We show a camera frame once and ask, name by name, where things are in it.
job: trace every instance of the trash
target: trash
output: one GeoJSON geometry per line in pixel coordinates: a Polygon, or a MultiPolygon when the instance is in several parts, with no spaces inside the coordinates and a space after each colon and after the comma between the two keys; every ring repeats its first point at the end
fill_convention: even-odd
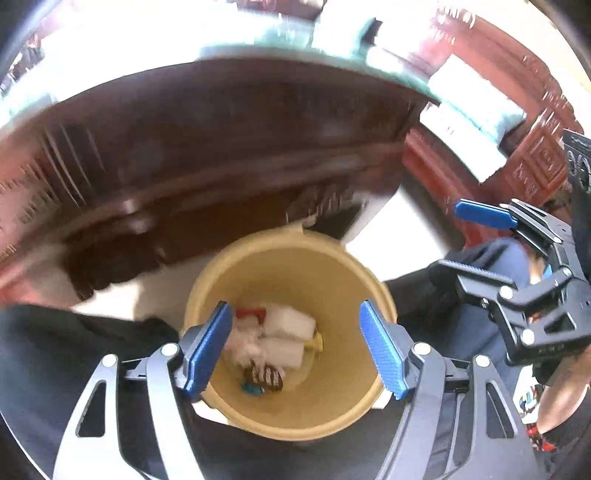
{"type": "Polygon", "coordinates": [[[261,387],[263,391],[279,392],[283,388],[284,375],[285,371],[271,365],[259,368],[253,364],[250,368],[244,370],[245,382],[249,385],[261,387]]]}
{"type": "Polygon", "coordinates": [[[232,363],[248,367],[252,362],[264,365],[264,351],[259,344],[262,335],[262,327],[256,317],[237,319],[234,318],[232,331],[226,341],[224,350],[232,355],[232,363]]]}
{"type": "Polygon", "coordinates": [[[245,368],[242,388],[250,395],[281,390],[284,369],[300,369],[304,349],[321,352],[323,348],[316,321],[279,304],[237,308],[224,346],[232,363],[245,368]]]}
{"type": "Polygon", "coordinates": [[[304,343],[286,338],[263,337],[259,344],[265,362],[274,367],[300,368],[304,359],[304,343]]]}
{"type": "Polygon", "coordinates": [[[263,393],[265,393],[265,391],[259,387],[258,385],[252,385],[250,383],[246,383],[244,382],[242,384],[242,389],[248,393],[249,395],[254,395],[254,396],[259,396],[259,395],[263,395],[263,393]]]}
{"type": "Polygon", "coordinates": [[[311,350],[315,350],[317,352],[322,352],[324,350],[324,340],[322,339],[322,334],[316,332],[312,340],[307,340],[304,342],[304,347],[310,348],[311,350]]]}
{"type": "Polygon", "coordinates": [[[263,323],[263,332],[267,337],[296,338],[312,340],[316,330],[316,321],[287,305],[270,304],[263,323]]]}

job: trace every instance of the trash can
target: trash can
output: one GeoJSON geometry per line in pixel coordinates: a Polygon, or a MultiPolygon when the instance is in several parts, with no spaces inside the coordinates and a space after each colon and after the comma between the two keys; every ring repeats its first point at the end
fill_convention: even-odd
{"type": "Polygon", "coordinates": [[[233,307],[286,304],[316,319],[324,349],[307,351],[283,390],[260,396],[243,391],[243,369],[222,355],[204,401],[234,426],[278,440],[313,440],[348,427],[383,390],[359,328],[359,306],[367,299],[395,322],[389,291],[326,235],[279,228],[232,243],[195,282],[185,330],[205,322],[221,300],[233,307]]]}

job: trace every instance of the blue gripper pad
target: blue gripper pad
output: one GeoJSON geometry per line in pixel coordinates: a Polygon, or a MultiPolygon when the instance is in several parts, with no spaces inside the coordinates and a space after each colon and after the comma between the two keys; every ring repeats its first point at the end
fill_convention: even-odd
{"type": "Polygon", "coordinates": [[[220,302],[212,318],[203,325],[205,333],[189,361],[187,382],[183,388],[189,397],[201,393],[207,387],[222,348],[232,330],[232,308],[220,302]]]}
{"type": "Polygon", "coordinates": [[[517,220],[507,210],[470,200],[460,200],[456,203],[456,217],[497,230],[510,230],[517,226],[517,220]]]}
{"type": "Polygon", "coordinates": [[[359,323],[361,332],[378,369],[386,390],[392,392],[396,400],[402,400],[408,391],[404,379],[404,361],[394,345],[392,337],[384,324],[384,319],[369,300],[361,304],[359,323]]]}
{"type": "Polygon", "coordinates": [[[546,268],[544,269],[544,273],[542,274],[542,279],[548,278],[551,275],[552,275],[552,267],[550,265],[546,265],[546,268]]]}

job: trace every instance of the black gripper frame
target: black gripper frame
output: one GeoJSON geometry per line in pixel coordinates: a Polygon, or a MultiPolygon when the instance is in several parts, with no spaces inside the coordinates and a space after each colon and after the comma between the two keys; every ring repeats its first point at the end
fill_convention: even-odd
{"type": "Polygon", "coordinates": [[[438,480],[533,478],[538,466],[530,440],[490,359],[477,355],[464,362],[433,348],[425,354],[404,327],[383,325],[403,353],[409,400],[376,480],[424,478],[445,393],[455,393],[455,410],[452,443],[438,480]],[[498,420],[494,437],[487,430],[490,409],[498,420]]]}
{"type": "Polygon", "coordinates": [[[103,357],[72,412],[58,450],[53,479],[148,478],[122,456],[117,417],[119,382],[142,381],[147,384],[152,423],[168,480],[203,480],[177,402],[181,395],[190,401],[198,400],[200,391],[196,391],[191,386],[194,382],[187,382],[187,379],[202,376],[207,383],[213,365],[208,361],[199,368],[194,364],[199,358],[196,353],[209,329],[219,329],[227,338],[231,325],[231,309],[227,303],[220,302],[209,320],[187,330],[178,344],[167,343],[149,357],[134,361],[120,362],[112,353],[103,357]],[[106,386],[105,434],[102,437],[80,437],[80,426],[100,384],[106,386]]]}
{"type": "Polygon", "coordinates": [[[591,343],[591,286],[570,226],[519,200],[501,207],[518,222],[514,234],[547,260],[551,276],[517,288],[508,277],[447,260],[431,264],[430,272],[438,278],[447,275],[463,302],[489,311],[501,331],[509,364],[528,365],[581,352],[591,343]]]}

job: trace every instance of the cushion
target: cushion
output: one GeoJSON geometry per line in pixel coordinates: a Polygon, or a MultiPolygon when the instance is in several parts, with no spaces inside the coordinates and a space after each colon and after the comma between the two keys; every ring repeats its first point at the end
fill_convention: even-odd
{"type": "Polygon", "coordinates": [[[525,120],[525,111],[455,55],[429,79],[431,91],[453,105],[496,145],[525,120]]]}
{"type": "Polygon", "coordinates": [[[506,158],[495,141],[448,103],[439,107],[429,103],[420,121],[457,155],[478,182],[505,165],[506,158]]]}

